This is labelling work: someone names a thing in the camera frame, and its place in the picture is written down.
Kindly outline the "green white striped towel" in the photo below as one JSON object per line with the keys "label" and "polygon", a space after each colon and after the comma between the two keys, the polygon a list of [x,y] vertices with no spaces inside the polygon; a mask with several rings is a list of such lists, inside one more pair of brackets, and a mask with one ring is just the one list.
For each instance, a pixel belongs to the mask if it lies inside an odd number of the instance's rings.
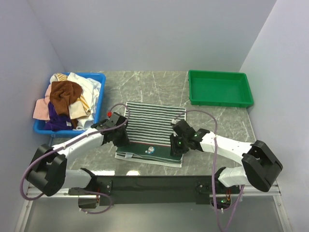
{"label": "green white striped towel", "polygon": [[126,103],[129,117],[126,132],[130,144],[118,147],[115,158],[120,160],[181,168],[183,157],[170,154],[172,122],[186,119],[182,107],[142,102]]}

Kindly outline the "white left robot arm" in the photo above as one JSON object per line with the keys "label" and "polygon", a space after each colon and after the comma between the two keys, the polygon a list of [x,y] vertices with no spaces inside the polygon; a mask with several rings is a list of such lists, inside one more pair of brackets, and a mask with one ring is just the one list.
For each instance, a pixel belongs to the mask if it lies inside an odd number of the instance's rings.
{"label": "white left robot arm", "polygon": [[89,150],[109,142],[117,147],[128,145],[127,122],[127,117],[114,112],[108,119],[66,142],[54,146],[43,144],[38,147],[23,180],[46,196],[53,196],[65,188],[79,188],[85,194],[94,193],[99,188],[98,177],[86,168],[69,170],[68,166]]}

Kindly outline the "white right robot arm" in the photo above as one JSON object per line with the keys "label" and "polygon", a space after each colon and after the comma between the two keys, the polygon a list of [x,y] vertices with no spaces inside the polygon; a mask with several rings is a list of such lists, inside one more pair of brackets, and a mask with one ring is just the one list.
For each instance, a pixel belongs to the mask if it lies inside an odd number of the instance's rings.
{"label": "white right robot arm", "polygon": [[268,192],[283,170],[279,159],[263,141],[240,142],[215,135],[206,129],[196,131],[183,119],[173,120],[171,125],[171,156],[182,156],[189,150],[198,150],[240,164],[235,168],[223,167],[215,173],[212,186],[218,193],[236,185],[252,185],[259,191]]}

